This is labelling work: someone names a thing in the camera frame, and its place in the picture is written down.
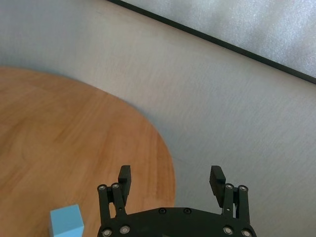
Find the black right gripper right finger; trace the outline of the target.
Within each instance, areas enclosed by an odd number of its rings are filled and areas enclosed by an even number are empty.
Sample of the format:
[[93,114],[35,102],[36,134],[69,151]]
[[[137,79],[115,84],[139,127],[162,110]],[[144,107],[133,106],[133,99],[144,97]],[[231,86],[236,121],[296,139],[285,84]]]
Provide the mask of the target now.
[[250,220],[247,186],[235,187],[233,184],[227,183],[222,168],[217,165],[211,167],[209,182],[219,207],[222,208],[223,216],[233,218],[233,207],[235,207],[235,218]]

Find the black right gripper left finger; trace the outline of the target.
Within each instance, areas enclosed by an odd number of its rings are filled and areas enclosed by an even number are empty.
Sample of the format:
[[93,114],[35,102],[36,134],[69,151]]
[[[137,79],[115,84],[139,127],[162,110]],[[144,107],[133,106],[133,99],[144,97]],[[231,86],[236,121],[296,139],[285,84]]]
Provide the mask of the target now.
[[101,184],[97,187],[99,197],[100,219],[110,220],[109,204],[113,203],[116,211],[116,218],[126,216],[125,206],[131,186],[130,165],[123,165],[120,168],[118,181],[106,186]]

